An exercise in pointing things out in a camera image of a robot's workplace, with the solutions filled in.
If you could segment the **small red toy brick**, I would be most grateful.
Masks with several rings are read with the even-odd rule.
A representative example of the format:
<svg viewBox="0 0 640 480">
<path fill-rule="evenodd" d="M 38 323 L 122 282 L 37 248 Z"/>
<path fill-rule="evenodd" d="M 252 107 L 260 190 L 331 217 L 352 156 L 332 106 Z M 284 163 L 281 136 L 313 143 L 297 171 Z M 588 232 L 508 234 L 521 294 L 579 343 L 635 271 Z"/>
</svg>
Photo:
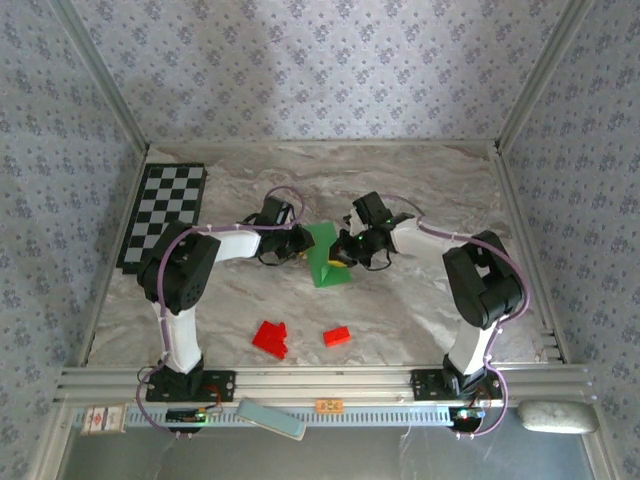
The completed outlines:
<svg viewBox="0 0 640 480">
<path fill-rule="evenodd" d="M 351 341 L 351 333 L 347 326 L 340 326 L 323 333 L 323 340 L 327 348 L 335 347 Z"/>
</svg>

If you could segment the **large red brick assembly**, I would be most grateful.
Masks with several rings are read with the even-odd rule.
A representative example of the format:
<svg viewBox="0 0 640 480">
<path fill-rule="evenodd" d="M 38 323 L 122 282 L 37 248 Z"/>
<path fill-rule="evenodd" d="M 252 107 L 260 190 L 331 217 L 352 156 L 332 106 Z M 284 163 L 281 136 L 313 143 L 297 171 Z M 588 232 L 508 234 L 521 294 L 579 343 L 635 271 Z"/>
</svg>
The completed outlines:
<svg viewBox="0 0 640 480">
<path fill-rule="evenodd" d="M 272 323 L 265 320 L 254 335 L 252 345 L 279 360 L 284 360 L 288 353 L 287 336 L 284 322 Z"/>
</svg>

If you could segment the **black and grey checkerboard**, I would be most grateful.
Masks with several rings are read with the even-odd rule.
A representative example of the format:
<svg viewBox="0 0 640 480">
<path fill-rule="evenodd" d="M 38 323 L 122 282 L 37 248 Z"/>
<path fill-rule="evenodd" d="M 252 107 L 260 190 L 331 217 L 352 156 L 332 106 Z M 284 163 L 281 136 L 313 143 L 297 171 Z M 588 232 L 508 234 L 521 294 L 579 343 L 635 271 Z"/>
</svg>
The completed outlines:
<svg viewBox="0 0 640 480">
<path fill-rule="evenodd" d="M 206 177 L 201 163 L 145 165 L 116 263 L 124 275 L 137 273 L 169 223 L 198 223 Z"/>
</svg>

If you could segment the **grey-blue flat block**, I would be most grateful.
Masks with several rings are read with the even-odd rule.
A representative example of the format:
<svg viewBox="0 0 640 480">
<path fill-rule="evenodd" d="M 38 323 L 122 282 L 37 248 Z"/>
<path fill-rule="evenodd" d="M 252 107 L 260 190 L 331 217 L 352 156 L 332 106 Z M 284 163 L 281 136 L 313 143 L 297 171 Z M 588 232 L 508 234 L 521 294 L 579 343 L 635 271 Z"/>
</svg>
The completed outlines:
<svg viewBox="0 0 640 480">
<path fill-rule="evenodd" d="M 240 401 L 235 416 L 242 421 L 296 441 L 301 441 L 306 432 L 305 422 L 249 399 Z"/>
</svg>

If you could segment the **grey stone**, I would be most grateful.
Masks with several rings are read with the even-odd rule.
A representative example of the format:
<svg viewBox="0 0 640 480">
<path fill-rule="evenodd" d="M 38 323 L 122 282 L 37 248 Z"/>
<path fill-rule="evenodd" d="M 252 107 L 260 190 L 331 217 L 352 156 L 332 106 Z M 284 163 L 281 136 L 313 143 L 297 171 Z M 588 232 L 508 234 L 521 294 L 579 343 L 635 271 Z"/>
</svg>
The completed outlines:
<svg viewBox="0 0 640 480">
<path fill-rule="evenodd" d="M 525 400 L 517 412 L 522 426 L 534 432 L 583 435 L 599 428 L 594 408 L 581 402 Z"/>
</svg>

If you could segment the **red and white card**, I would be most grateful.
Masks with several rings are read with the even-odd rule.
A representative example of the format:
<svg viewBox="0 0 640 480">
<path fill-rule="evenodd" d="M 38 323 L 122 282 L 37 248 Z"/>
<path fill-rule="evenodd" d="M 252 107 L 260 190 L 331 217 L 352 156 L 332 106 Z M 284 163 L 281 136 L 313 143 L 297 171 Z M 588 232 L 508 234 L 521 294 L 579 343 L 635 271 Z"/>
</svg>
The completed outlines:
<svg viewBox="0 0 640 480">
<path fill-rule="evenodd" d="M 127 412 L 126 404 L 87 407 L 82 420 L 81 434 L 93 436 L 124 433 Z"/>
</svg>

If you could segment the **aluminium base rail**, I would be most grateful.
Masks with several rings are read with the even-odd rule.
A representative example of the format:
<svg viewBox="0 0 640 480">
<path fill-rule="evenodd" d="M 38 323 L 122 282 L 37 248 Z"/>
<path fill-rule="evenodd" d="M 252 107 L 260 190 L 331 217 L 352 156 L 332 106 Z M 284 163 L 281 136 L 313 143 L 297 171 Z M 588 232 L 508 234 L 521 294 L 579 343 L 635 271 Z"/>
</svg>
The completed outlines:
<svg viewBox="0 0 640 480">
<path fill-rule="evenodd" d="M 571 364 L 499 364 L 511 404 L 522 400 L 597 400 L 587 367 Z M 409 367 L 272 366 L 237 367 L 234 401 L 254 399 L 271 406 L 312 407 L 321 398 L 347 406 L 400 406 L 414 402 Z M 56 402 L 88 406 L 131 403 L 135 369 L 68 368 L 53 394 Z"/>
</svg>

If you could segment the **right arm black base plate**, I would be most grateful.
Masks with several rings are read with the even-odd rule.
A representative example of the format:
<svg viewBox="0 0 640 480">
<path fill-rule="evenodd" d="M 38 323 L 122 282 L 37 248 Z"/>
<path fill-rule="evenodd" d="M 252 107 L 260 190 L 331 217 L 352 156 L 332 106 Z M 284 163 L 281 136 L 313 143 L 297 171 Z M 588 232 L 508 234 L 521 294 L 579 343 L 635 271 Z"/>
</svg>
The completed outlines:
<svg viewBox="0 0 640 480">
<path fill-rule="evenodd" d="M 491 400 L 503 399 L 498 376 L 486 369 L 466 376 L 447 369 L 415 369 L 410 385 L 416 401 L 470 400 L 477 391 L 488 393 Z"/>
</svg>

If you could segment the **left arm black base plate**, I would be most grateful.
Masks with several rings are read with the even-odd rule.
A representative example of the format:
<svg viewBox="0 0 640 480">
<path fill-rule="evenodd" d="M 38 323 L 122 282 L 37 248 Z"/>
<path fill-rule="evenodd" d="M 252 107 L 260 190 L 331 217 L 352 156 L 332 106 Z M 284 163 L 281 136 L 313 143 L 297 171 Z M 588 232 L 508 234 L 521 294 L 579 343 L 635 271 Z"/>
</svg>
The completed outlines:
<svg viewBox="0 0 640 480">
<path fill-rule="evenodd" d="M 236 373 L 196 369 L 188 374 L 163 368 L 148 381 L 147 402 L 214 402 L 234 400 Z"/>
</svg>

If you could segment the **aluminium side rail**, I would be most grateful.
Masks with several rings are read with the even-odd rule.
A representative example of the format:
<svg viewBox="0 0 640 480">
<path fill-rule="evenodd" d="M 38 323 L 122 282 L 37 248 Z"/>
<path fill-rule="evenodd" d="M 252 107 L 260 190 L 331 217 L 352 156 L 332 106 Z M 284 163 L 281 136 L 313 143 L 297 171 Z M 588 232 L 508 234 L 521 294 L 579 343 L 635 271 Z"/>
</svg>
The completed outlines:
<svg viewBox="0 0 640 480">
<path fill-rule="evenodd" d="M 118 229 L 113 237 L 113 241 L 110 244 L 106 271 L 100 277 L 96 300 L 92 306 L 90 314 L 86 318 L 86 322 L 84 323 L 82 344 L 79 347 L 78 354 L 73 362 L 74 366 L 84 367 L 87 364 L 88 357 L 90 355 L 92 344 L 95 338 L 96 325 L 98 323 L 100 313 L 108 293 L 108 288 L 113 272 L 116 268 L 120 249 L 128 228 L 129 218 L 136 201 L 137 190 L 144 174 L 149 148 L 149 143 L 144 144 L 142 151 L 139 154 L 139 162 L 135 170 L 135 175 L 132 177 L 132 183 L 126 197 L 126 202 L 124 203 L 122 213 L 118 220 Z"/>
<path fill-rule="evenodd" d="M 515 179 L 509 165 L 497 147 L 489 142 L 487 153 L 491 158 L 494 175 L 512 227 L 519 265 L 525 270 L 531 288 L 531 310 L 543 338 L 543 351 L 549 363 L 571 362 L 568 345 L 545 278 L 538 251 L 530 231 L 523 204 L 518 195 Z"/>
</svg>

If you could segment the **aluminium corner post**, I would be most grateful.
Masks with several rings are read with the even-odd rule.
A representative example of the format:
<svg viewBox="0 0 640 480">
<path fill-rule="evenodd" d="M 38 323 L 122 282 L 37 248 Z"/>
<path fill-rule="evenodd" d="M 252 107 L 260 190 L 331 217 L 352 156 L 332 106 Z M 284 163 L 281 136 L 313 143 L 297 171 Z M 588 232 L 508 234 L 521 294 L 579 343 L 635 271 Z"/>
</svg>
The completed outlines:
<svg viewBox="0 0 640 480">
<path fill-rule="evenodd" d="M 567 0 L 495 140 L 500 155 L 511 149 L 595 1 Z"/>
<path fill-rule="evenodd" d="M 102 94 L 125 135 L 134 148 L 145 156 L 149 143 L 71 0 L 47 0 L 47 2 L 69 36 L 71 43 L 88 69 L 94 84 Z"/>
</svg>

